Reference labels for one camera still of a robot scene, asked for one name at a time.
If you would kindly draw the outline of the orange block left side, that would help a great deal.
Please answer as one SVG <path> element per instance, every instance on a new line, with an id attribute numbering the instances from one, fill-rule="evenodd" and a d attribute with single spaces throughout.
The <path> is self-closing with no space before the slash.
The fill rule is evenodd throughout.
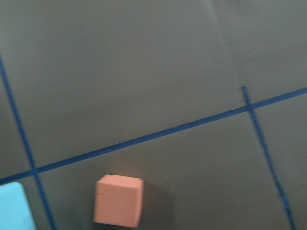
<path id="1" fill-rule="evenodd" d="M 136 228 L 142 214 L 144 181 L 107 174 L 95 183 L 93 222 Z"/>

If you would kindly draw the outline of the blue plastic bin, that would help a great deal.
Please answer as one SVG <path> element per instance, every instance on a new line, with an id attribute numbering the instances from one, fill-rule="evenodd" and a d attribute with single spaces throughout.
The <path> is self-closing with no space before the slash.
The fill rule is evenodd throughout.
<path id="1" fill-rule="evenodd" d="M 19 182 L 0 187 L 0 228 L 2 230 L 36 229 L 24 187 Z"/>

